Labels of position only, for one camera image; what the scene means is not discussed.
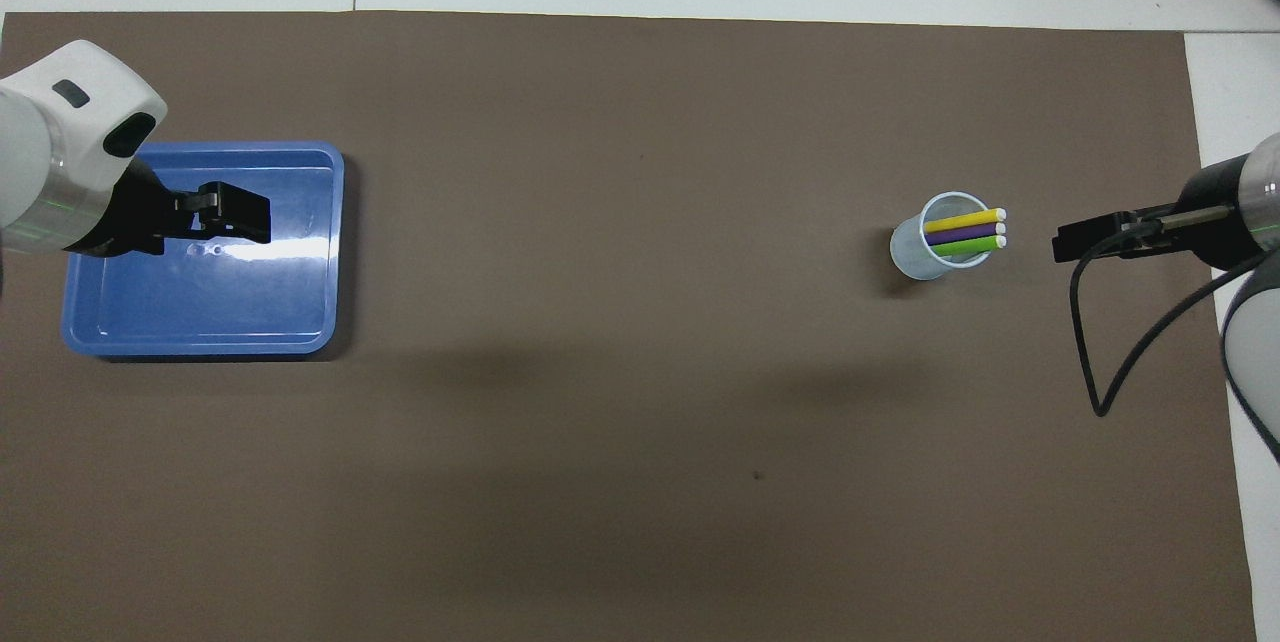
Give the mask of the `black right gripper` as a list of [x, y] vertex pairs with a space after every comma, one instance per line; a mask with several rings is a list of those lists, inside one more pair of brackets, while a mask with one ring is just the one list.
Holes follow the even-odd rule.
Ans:
[[1055, 263], [1078, 262], [1091, 247], [1108, 237], [1117, 235], [1129, 226], [1137, 226], [1148, 219], [1164, 217], [1166, 214], [1188, 214], [1213, 206], [1229, 206], [1230, 212], [1215, 221], [1198, 223], [1193, 226], [1174, 229], [1172, 238], [1166, 233], [1129, 238], [1119, 246], [1103, 251], [1100, 258], [1117, 256], [1120, 260], [1139, 260], [1144, 256], [1174, 254], [1188, 251], [1212, 269], [1229, 270], [1245, 260], [1262, 253], [1262, 247], [1245, 226], [1239, 212], [1239, 187], [1245, 168], [1245, 155], [1215, 162], [1193, 174], [1183, 187], [1174, 208], [1170, 206], [1146, 206], [1146, 208], [1121, 210], [1097, 215], [1085, 221], [1059, 226], [1052, 238]]

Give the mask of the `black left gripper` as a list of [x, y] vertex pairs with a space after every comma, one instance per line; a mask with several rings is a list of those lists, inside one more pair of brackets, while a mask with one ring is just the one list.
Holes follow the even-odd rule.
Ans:
[[270, 200], [227, 182], [207, 182], [197, 191], [174, 194], [145, 160], [132, 159], [113, 187], [102, 217], [65, 249], [96, 258], [163, 254], [169, 237], [242, 238], [252, 244], [270, 244]]

